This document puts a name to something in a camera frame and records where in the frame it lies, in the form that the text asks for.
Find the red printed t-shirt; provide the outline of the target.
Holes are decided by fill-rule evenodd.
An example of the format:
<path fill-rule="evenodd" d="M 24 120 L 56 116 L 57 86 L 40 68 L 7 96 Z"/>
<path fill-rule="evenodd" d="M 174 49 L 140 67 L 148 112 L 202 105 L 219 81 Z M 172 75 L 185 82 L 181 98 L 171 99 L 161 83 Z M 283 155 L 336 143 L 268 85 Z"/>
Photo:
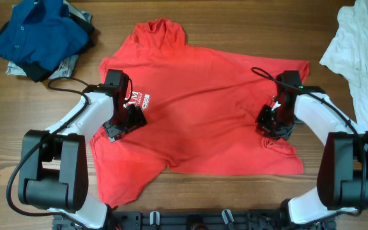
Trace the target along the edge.
<path fill-rule="evenodd" d="M 212 175 L 301 174 L 302 161 L 284 140 L 256 130 L 263 105 L 274 98 L 272 76 L 294 70 L 305 79 L 309 62 L 247 56 L 192 47 L 179 23 L 139 23 L 112 56 L 100 63 L 105 78 L 121 70 L 132 80 L 129 102 L 147 124 L 111 142 L 104 129 L 90 141 L 98 195 L 120 206 L 138 198 L 163 170 Z"/>

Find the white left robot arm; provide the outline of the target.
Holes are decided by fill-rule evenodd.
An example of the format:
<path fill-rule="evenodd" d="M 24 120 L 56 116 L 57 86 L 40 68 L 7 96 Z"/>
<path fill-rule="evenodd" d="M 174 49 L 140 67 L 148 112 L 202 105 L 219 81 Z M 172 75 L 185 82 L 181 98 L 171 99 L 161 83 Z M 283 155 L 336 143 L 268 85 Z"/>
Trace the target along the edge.
<path fill-rule="evenodd" d="M 100 127 L 116 141 L 146 120 L 138 107 L 127 104 L 131 83 L 88 85 L 79 94 L 80 102 L 61 121 L 24 135 L 6 200 L 12 210 L 32 216 L 13 203 L 17 178 L 19 201 L 40 209 L 39 217 L 52 216 L 53 229 L 117 229 L 120 225 L 112 208 L 88 193 L 86 143 Z"/>

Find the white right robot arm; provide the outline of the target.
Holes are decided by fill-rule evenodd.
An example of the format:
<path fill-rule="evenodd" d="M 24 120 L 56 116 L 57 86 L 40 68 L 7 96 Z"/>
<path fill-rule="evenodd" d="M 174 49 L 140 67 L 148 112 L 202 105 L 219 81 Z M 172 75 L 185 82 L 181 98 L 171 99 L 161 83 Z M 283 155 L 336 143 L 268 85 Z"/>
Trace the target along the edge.
<path fill-rule="evenodd" d="M 287 200 L 285 213 L 295 226 L 368 209 L 368 131 L 352 122 L 317 86 L 282 87 L 273 105 L 264 105 L 257 129 L 273 140 L 288 139 L 306 124 L 324 146 L 316 186 Z"/>

